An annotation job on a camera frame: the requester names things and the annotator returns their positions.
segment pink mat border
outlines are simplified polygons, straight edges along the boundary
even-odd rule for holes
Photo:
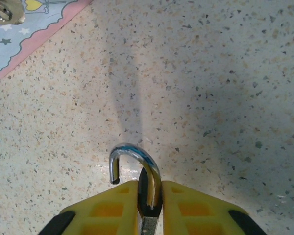
[[[62,10],[62,18],[58,22],[51,23],[46,29],[35,32],[30,38],[24,39],[21,43],[21,51],[11,57],[9,64],[0,71],[0,79],[10,73],[18,64],[25,60],[31,53],[38,49],[45,41],[55,34],[68,21],[76,16],[93,0],[78,0],[71,2]]]

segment yellow plastic piece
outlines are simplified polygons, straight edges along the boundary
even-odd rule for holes
[[[137,235],[137,188],[128,181],[66,207],[76,215],[62,235]]]
[[[242,208],[172,181],[162,181],[164,235],[245,235],[229,210]]]

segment silver metal object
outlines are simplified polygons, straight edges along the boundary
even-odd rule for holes
[[[21,24],[25,11],[20,0],[0,0],[0,25]]]
[[[143,169],[138,181],[137,205],[140,215],[139,234],[154,235],[162,209],[161,177],[157,164],[140,147],[130,143],[115,146],[109,157],[110,182],[120,182],[119,161],[121,155],[129,155],[138,160]]]

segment white star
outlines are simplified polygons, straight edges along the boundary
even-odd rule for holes
[[[10,24],[2,25],[0,28],[4,29],[5,31],[8,31],[9,29],[12,29]]]
[[[22,33],[23,35],[29,33],[29,28],[22,28],[19,33]]]

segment speckled floor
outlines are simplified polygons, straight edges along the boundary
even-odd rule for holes
[[[294,0],[95,0],[0,80],[0,234],[111,188],[123,141],[294,235]]]

